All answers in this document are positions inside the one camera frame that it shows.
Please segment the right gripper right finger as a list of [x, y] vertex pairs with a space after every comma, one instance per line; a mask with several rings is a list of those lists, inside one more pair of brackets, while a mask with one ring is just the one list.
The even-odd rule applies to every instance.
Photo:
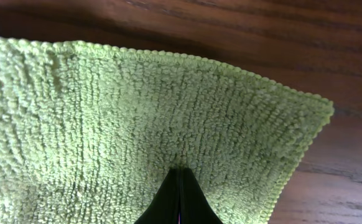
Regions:
[[180, 173], [180, 224], [223, 224], [189, 168]]

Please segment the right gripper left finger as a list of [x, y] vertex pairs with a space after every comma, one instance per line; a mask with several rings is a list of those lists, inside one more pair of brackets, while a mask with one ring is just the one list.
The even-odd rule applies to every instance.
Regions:
[[135, 224], [176, 224], [179, 220], [179, 170], [171, 169]]

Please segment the large green microfiber cloth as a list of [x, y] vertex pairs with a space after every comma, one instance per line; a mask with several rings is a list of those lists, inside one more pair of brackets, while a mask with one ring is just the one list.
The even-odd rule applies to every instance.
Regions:
[[171, 168], [267, 223], [333, 103], [227, 63], [0, 37], [0, 223], [132, 223]]

